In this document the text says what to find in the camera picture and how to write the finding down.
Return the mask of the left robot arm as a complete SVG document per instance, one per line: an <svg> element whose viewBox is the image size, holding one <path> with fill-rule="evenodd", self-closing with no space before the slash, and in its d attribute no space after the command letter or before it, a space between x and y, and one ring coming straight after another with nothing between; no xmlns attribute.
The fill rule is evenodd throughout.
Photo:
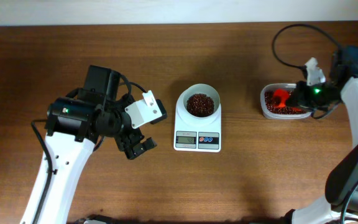
<svg viewBox="0 0 358 224"><path fill-rule="evenodd" d="M156 147L140 127L167 117L160 100L144 91L136 101L133 84L110 68L89 66L85 84L50 104L41 136L42 162L21 223L66 223L80 175L90 155L113 138L128 160Z"/></svg>

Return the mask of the orange measuring scoop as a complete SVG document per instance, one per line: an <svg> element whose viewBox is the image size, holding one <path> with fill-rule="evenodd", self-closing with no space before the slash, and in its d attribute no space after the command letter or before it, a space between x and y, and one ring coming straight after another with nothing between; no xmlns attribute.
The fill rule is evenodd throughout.
<svg viewBox="0 0 358 224"><path fill-rule="evenodd" d="M277 114L301 114L304 111L298 108L292 108L286 105L287 99L289 99L291 95L290 91L277 89L274 91L272 95L272 111Z"/></svg>

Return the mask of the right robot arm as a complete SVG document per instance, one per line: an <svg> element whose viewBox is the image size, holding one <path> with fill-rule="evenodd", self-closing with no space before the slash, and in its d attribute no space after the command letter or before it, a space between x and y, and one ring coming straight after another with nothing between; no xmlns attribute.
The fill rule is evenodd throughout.
<svg viewBox="0 0 358 224"><path fill-rule="evenodd" d="M333 54L327 81L315 58L301 66L299 81L285 104L300 110L330 114L344 104L352 134L352 151L329 174L324 195L305 208L290 210L286 223L358 222L358 47Z"/></svg>

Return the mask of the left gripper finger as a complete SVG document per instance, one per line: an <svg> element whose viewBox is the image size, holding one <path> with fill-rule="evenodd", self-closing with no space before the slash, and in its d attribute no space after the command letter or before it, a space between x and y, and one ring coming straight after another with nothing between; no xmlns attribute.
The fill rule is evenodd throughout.
<svg viewBox="0 0 358 224"><path fill-rule="evenodd" d="M145 152L143 145L138 144L134 147L128 147L125 149L125 154L128 160L134 160Z"/></svg>
<svg viewBox="0 0 358 224"><path fill-rule="evenodd" d="M144 142L140 144L141 151L148 151L157 147L157 143L152 138L147 138Z"/></svg>

